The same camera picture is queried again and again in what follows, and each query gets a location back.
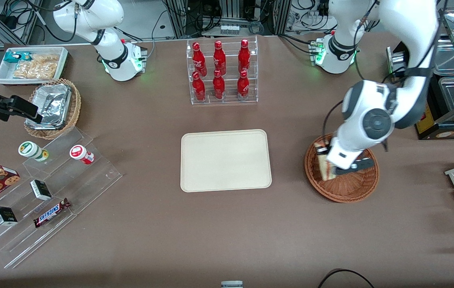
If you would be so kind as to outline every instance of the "brown table surface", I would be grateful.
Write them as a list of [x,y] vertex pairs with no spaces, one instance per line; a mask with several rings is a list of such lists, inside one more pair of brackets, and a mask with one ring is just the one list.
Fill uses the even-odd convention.
[[[454,189],[443,173],[454,168],[454,140],[420,142],[414,128],[395,130],[388,153],[373,148],[381,173],[373,195],[356,204],[324,198],[306,178],[304,153],[359,80],[355,67],[331,75],[280,38],[258,41],[258,104],[224,107],[190,104],[186,41],[158,42],[147,72],[129,82],[112,80],[92,46],[67,46],[64,76],[82,97],[77,126],[125,176],[17,268],[0,266],[0,287],[219,287],[236,279],[247,288],[313,287],[334,268],[376,287],[454,287]],[[364,36],[365,77],[382,80],[385,48],[397,42]],[[32,90],[0,86],[3,95]],[[22,141],[47,143],[22,122],[0,122],[7,167],[25,160],[16,152]],[[333,113],[328,130],[341,122]],[[181,191],[181,137],[242,129],[267,132],[271,186]]]

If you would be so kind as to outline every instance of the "brown wicker basket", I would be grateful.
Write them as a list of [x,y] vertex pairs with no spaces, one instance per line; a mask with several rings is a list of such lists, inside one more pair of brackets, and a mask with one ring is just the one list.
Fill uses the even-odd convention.
[[[77,91],[76,86],[72,82],[70,82],[66,79],[58,79],[55,81],[44,83],[42,85],[47,86],[47,85],[56,85],[56,84],[66,84],[72,89],[71,102],[70,102],[69,108],[68,108],[66,124],[60,130],[35,130],[35,129],[29,128],[28,126],[26,126],[26,124],[24,124],[24,128],[26,129],[26,131],[28,133],[30,133],[31,136],[34,136],[37,138],[43,138],[46,140],[53,140],[56,137],[58,137],[61,133],[63,133],[65,130],[75,126],[77,119],[79,118],[79,109],[81,109],[81,96],[79,95],[79,91]],[[35,91],[33,91],[33,93],[31,93],[30,102],[33,101],[33,97],[35,96]]]
[[[325,138],[330,141],[332,134],[325,135]],[[315,142],[322,140],[322,136],[314,140],[305,154],[305,173],[314,188],[328,199],[341,203],[358,202],[373,193],[377,187],[380,172],[377,159],[371,150],[364,150],[359,158],[373,159],[375,162],[373,167],[323,181],[314,147]]]

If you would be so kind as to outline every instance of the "acrylic bottle rack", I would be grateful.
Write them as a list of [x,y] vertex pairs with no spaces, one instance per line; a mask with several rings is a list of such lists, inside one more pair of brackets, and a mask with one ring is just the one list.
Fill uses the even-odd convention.
[[[79,129],[70,129],[44,147],[49,152],[48,159],[44,162],[28,159],[17,169],[20,181],[0,194],[0,206],[10,207],[18,221],[14,226],[0,226],[0,261],[4,268],[20,264],[122,177],[91,142],[92,138]],[[94,154],[92,164],[70,158],[68,152],[76,144]],[[35,198],[30,186],[33,179],[46,183],[51,200]],[[35,228],[33,219],[64,198],[72,206]]]
[[[241,48],[241,40],[247,39],[249,41],[250,51],[250,68],[247,70],[247,78],[249,84],[249,94],[246,100],[238,100],[238,53]],[[225,58],[227,60],[227,73],[223,76],[225,80],[225,97],[223,100],[218,100],[214,95],[213,88],[213,72],[215,65],[213,62],[213,54],[215,53],[215,40],[222,41],[223,51],[225,51]],[[205,66],[207,68],[207,75],[202,77],[202,81],[205,84],[205,101],[198,102],[192,86],[192,73],[195,70],[193,66],[193,49],[192,44],[198,42],[200,44],[200,50],[205,56]],[[186,60],[188,70],[188,81],[190,82],[190,99],[192,104],[207,105],[207,104],[255,104],[258,99],[258,46],[256,37],[245,37],[245,38],[203,38],[196,40],[187,41]]]

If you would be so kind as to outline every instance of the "aluminum foil container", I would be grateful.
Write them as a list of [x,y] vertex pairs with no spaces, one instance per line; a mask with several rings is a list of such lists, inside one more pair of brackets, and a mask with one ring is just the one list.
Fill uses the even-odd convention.
[[72,89],[65,84],[39,87],[33,96],[33,104],[42,115],[42,122],[37,124],[26,120],[26,126],[35,130],[59,130],[65,126],[68,106],[71,102]]

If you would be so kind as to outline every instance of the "coca-cola bottle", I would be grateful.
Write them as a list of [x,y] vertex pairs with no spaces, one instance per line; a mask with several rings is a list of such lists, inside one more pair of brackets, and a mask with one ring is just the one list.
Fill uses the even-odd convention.
[[238,54],[238,70],[241,73],[243,70],[250,68],[250,51],[249,41],[246,39],[241,40],[241,49]]
[[193,71],[192,77],[193,77],[192,86],[195,98],[197,99],[198,102],[204,102],[205,101],[204,82],[202,81],[202,79],[200,79],[200,75],[198,74],[197,71]]
[[215,70],[215,78],[213,79],[213,87],[215,88],[215,97],[222,100],[225,96],[225,81],[219,69]]
[[238,100],[245,101],[249,96],[249,80],[247,79],[247,71],[243,70],[239,73],[238,79]]
[[204,53],[200,51],[200,44],[194,42],[192,44],[193,47],[193,65],[195,67],[195,71],[200,73],[200,76],[205,77],[207,75],[207,69],[205,67],[205,57]]
[[222,41],[215,41],[215,54],[213,54],[215,61],[215,69],[218,69],[222,76],[227,73],[227,62],[225,60],[225,52],[222,49]]

